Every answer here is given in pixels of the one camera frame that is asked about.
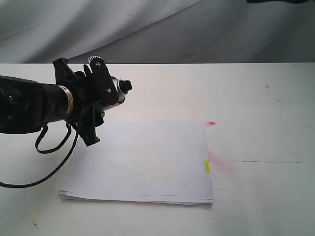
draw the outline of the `white table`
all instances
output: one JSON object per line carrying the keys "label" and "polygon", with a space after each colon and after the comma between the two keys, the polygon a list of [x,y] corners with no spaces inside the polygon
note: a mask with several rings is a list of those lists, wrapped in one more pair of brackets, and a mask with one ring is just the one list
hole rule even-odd
{"label": "white table", "polygon": [[[106,117],[217,123],[206,128],[215,202],[187,207],[63,201],[59,189],[69,161],[39,186],[0,189],[1,236],[315,235],[315,63],[108,67],[113,76],[130,79],[133,90]],[[51,64],[2,64],[0,74],[55,81]],[[62,121],[50,127],[42,148],[55,146],[66,133]],[[0,135],[1,181],[42,178],[73,140],[57,153],[40,155],[37,136]]]}

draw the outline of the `stack of paper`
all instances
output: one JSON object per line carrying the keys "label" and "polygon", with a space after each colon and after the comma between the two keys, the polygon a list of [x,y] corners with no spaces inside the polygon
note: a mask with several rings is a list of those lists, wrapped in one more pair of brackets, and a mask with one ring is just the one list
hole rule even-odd
{"label": "stack of paper", "polygon": [[211,203],[213,192],[203,126],[197,121],[106,121],[101,141],[80,140],[65,199]]}

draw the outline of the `black cable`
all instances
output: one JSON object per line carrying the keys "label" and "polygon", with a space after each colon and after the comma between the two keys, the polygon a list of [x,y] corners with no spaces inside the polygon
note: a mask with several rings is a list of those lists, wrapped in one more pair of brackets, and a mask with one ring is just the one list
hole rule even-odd
{"label": "black cable", "polygon": [[81,127],[81,119],[82,119],[82,112],[83,112],[84,104],[85,104],[85,100],[83,101],[83,104],[82,104],[80,117],[79,117],[79,122],[78,122],[78,127],[77,127],[77,132],[75,134],[73,144],[72,144],[72,146],[70,148],[70,151],[68,152],[67,156],[65,156],[64,160],[59,164],[59,166],[57,166],[48,176],[46,176],[46,177],[44,177],[44,178],[42,178],[39,181],[36,181],[34,183],[29,183],[29,184],[8,184],[8,183],[0,182],[0,186],[1,187],[5,187],[5,188],[29,188],[29,187],[33,187],[35,185],[38,185],[38,184],[46,181],[47,179],[49,179],[51,176],[53,176],[64,165],[64,163],[69,159],[69,157],[71,156],[71,154],[72,154],[72,152],[73,152],[73,150],[75,148],[76,142],[77,142],[78,137],[79,137],[79,130],[80,130],[80,127]]}
{"label": "black cable", "polygon": [[55,147],[55,148],[52,148],[52,149],[49,149],[49,150],[39,150],[38,149],[38,145],[40,143],[40,141],[44,138],[45,134],[47,133],[47,130],[48,130],[48,126],[46,125],[43,130],[41,131],[40,135],[38,136],[38,138],[36,139],[36,142],[35,142],[35,148],[36,150],[41,153],[41,154],[49,154],[49,153],[52,153],[52,152],[55,152],[57,150],[59,150],[64,144],[65,142],[68,140],[68,138],[70,137],[71,135],[71,125],[70,123],[66,123],[66,127],[68,129],[68,132],[67,134],[65,135],[65,138],[60,142],[60,144]]}

